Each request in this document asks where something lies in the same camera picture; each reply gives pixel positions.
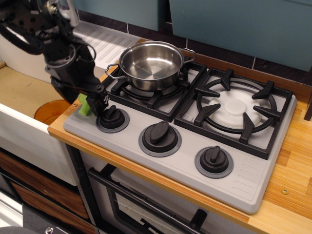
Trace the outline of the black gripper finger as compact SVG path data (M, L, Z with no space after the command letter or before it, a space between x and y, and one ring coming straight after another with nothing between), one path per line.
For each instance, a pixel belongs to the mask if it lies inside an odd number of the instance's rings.
M70 104L73 104L78 98L82 85L81 81L67 78L51 78L51 84L63 99Z
M109 96L106 91L88 95L86 101L95 116L100 116L109 105Z

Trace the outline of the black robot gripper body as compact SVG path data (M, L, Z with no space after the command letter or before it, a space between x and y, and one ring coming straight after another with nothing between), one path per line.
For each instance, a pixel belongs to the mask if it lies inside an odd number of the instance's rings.
M72 43L65 52L53 49L45 56L46 71L51 78L81 81L80 94L90 95L105 91L94 75L95 62L86 44Z

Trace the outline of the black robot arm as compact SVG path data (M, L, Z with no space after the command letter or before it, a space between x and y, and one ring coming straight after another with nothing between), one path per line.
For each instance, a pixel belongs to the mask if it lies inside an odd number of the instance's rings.
M54 89L69 103L79 94L95 116L108 106L105 86L94 75L96 52L76 37L57 0L2 0L0 34L31 55L43 55Z

